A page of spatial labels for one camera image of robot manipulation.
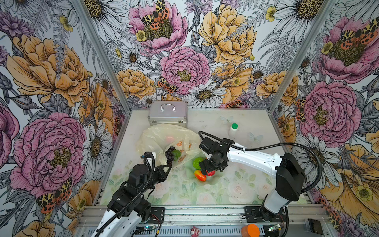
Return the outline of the purple grape bunch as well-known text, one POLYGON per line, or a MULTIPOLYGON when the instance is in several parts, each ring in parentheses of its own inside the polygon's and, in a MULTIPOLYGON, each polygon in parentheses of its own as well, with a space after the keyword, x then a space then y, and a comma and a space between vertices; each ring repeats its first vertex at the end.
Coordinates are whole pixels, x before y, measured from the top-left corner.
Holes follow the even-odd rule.
POLYGON ((177 161, 181 157, 181 151, 177 150, 174 146, 170 146, 165 151, 165 157, 167 159, 167 165, 172 167, 174 161, 177 161))

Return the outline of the red strawberry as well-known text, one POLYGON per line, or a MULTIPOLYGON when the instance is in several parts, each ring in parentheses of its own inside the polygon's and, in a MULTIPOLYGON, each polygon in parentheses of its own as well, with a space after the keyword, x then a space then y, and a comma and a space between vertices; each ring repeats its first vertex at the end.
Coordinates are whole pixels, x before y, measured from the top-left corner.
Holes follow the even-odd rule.
POLYGON ((213 175, 215 175, 216 171, 210 171, 210 172, 207 172, 207 176, 211 177, 213 175))

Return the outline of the green bumpy fruit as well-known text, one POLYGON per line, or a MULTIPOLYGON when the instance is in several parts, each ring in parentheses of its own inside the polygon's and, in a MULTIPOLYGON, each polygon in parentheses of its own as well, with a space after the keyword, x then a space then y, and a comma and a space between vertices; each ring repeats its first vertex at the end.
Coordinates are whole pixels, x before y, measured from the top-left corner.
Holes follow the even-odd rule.
POLYGON ((196 170, 201 170, 200 163, 203 162, 204 160, 205 158, 202 158, 202 157, 195 158, 192 162, 193 167, 196 170))

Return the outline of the translucent cream plastic bag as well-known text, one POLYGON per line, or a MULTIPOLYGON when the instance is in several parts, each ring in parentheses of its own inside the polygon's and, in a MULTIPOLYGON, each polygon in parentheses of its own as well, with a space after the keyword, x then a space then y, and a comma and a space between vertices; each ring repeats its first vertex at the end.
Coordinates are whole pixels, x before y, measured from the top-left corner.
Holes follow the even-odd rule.
POLYGON ((142 132, 136 142, 136 151, 138 155, 143 155, 145 152, 155 153, 156 166, 159 166, 168 164, 165 152, 174 147, 181 152, 181 155, 172 162, 172 167, 177 168, 203 156, 199 148, 200 142, 199 135, 190 129, 178 125, 158 124, 142 132))

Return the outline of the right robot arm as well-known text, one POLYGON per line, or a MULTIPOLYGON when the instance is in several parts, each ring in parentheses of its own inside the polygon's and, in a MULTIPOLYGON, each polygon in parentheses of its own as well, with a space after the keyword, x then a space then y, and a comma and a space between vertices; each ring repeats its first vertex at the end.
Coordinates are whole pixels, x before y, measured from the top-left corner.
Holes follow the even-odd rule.
POLYGON ((204 175, 212 171, 222 172, 229 163, 238 163, 275 178, 275 188, 265 196, 254 214, 266 222, 273 221, 284 207, 297 202, 302 194, 306 175, 289 153, 271 155, 263 153, 262 148, 248 149, 230 139, 216 142, 208 137, 201 141, 199 148, 207 157, 199 163, 204 175))

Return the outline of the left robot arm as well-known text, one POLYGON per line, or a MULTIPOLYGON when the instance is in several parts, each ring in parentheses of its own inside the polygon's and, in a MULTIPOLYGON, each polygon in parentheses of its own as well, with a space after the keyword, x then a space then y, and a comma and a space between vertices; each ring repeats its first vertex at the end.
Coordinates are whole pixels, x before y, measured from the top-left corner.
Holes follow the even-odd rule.
POLYGON ((152 190, 156 184, 167 180, 171 167, 160 165, 154 168, 150 164, 135 165, 128 180, 113 194, 107 210, 101 219, 93 237, 131 237, 133 230, 140 224, 158 224, 158 230, 164 221, 165 208, 152 208, 143 194, 152 190))

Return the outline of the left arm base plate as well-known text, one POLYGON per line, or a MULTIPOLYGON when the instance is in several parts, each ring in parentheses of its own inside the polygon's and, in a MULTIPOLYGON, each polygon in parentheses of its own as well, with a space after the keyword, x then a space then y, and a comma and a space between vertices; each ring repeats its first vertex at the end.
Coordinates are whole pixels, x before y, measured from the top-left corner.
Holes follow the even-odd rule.
POLYGON ((164 207, 150 207, 142 213, 142 223, 163 224, 165 217, 164 207))

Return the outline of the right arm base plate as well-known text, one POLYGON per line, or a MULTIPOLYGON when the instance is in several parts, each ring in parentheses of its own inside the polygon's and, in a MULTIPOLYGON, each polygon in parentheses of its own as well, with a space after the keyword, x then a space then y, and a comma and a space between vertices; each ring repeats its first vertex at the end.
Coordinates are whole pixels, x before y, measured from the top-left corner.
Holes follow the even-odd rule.
POLYGON ((245 206, 244 214, 241 217, 248 223, 284 223, 288 219, 288 215, 282 207, 277 214, 273 214, 261 206, 245 206))

